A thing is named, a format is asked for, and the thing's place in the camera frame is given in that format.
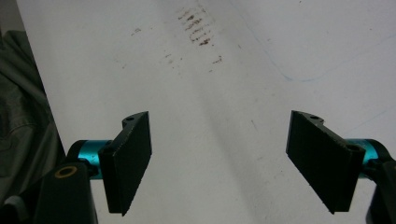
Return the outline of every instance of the gray cloth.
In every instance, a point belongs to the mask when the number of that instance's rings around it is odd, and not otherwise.
[[[7,32],[0,49],[0,205],[64,157],[25,32]]]

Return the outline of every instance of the white table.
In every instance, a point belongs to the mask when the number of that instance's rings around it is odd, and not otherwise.
[[[333,216],[285,148],[294,109],[396,156],[394,1],[18,4],[65,149],[149,111],[128,214],[92,181],[100,223],[364,223],[374,183]]]

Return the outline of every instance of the scuff mark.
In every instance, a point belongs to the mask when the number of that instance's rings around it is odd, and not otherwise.
[[[259,130],[257,130],[256,124],[254,123],[253,119],[251,120],[251,123],[253,124],[254,129],[258,132]]]
[[[190,29],[192,28],[192,26],[194,26],[195,24],[199,24],[201,21],[202,21],[202,19],[193,21],[193,22],[185,29],[185,31],[190,30]]]
[[[179,20],[183,19],[184,17],[186,17],[187,15],[190,14],[190,11],[191,11],[191,9],[185,11],[184,14],[183,14],[181,17],[179,17],[178,19],[179,19]]]
[[[213,63],[221,63],[221,62],[222,62],[222,57],[221,57],[221,55],[219,55],[219,58],[216,61],[214,61]]]
[[[210,40],[210,38],[205,39],[202,43],[199,44],[199,46],[207,45],[209,43],[209,40]]]

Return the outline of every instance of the black bracket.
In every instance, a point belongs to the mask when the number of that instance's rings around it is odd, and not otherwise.
[[[150,157],[149,112],[132,115],[113,141],[77,141],[61,165],[0,208],[1,223],[97,223],[90,178],[99,175],[109,212],[124,216]]]
[[[347,140],[318,116],[292,111],[287,154],[331,213],[347,212],[358,178],[377,184],[367,223],[396,224],[396,161],[373,139]]]

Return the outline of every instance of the dark stain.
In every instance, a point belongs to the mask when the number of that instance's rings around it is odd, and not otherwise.
[[[205,39],[203,42],[201,42],[201,43],[199,44],[199,46],[207,45],[207,44],[209,43],[209,40],[210,40],[210,38]]]
[[[194,26],[194,25],[196,25],[196,24],[199,24],[201,21],[202,21],[202,19],[193,21],[185,30],[186,30],[186,31],[190,30],[190,29],[192,28],[192,26]]]
[[[222,62],[222,58],[221,58],[221,55],[220,55],[219,58],[218,58],[218,60],[215,61],[215,62],[213,62],[213,63],[221,63],[221,62]]]

